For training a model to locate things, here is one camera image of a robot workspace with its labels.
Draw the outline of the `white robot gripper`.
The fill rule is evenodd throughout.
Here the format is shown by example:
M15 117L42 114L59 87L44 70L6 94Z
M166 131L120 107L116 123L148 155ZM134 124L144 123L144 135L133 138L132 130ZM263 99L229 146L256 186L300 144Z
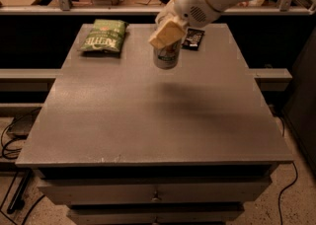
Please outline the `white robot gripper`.
M186 27L202 28L220 17L205 0L170 0L157 15L157 30L148 42L156 49L175 43L186 34Z

